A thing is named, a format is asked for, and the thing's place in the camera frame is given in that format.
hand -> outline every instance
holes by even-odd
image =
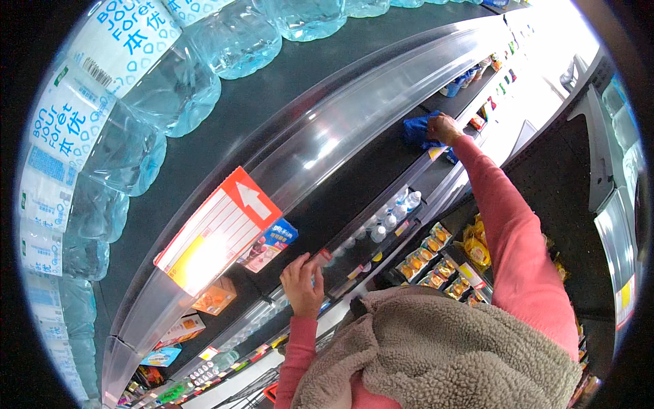
[[[309,253],[293,260],[279,279],[295,316],[317,319],[324,299],[322,268],[314,260],[306,262],[307,260]],[[312,275],[315,277],[315,286],[311,286]]]
[[[431,116],[427,120],[427,140],[438,141],[447,146],[452,144],[462,135],[465,135],[459,128],[458,123],[449,115],[440,113]]]

product box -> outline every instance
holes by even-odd
[[[222,276],[209,287],[206,293],[202,294],[193,304],[193,308],[211,315],[218,315],[230,302],[234,301],[234,298],[236,298],[234,284],[229,278]]]
[[[241,255],[237,262],[248,270],[258,273],[296,238],[298,238],[298,231],[286,220],[279,219]]]
[[[141,361],[141,365],[167,367],[173,363],[181,351],[181,345],[173,345],[157,349],[156,351],[150,352],[148,356]]]
[[[181,317],[177,323],[162,336],[161,341],[154,346],[154,350],[189,340],[201,333],[204,328],[205,325],[198,314]]]

blue cloth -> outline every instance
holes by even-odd
[[[406,143],[411,145],[418,145],[423,149],[443,146],[443,144],[440,142],[431,142],[427,140],[427,120],[432,116],[436,116],[440,113],[441,111],[434,111],[425,116],[405,119],[402,139],[404,139]]]

pink sleeve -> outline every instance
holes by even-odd
[[[316,357],[317,328],[318,321],[314,319],[291,317],[286,357],[279,370],[275,409],[290,408],[300,379]]]
[[[492,303],[579,360],[570,299],[550,260],[540,220],[504,172],[464,136],[454,144],[484,222],[494,274]]]

woman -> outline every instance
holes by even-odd
[[[492,306],[428,287],[374,291],[316,357],[322,275],[304,254],[281,275],[294,316],[277,409],[566,406],[581,376],[577,328],[540,220],[451,117],[430,118],[428,139],[454,148],[470,176],[493,263]]]

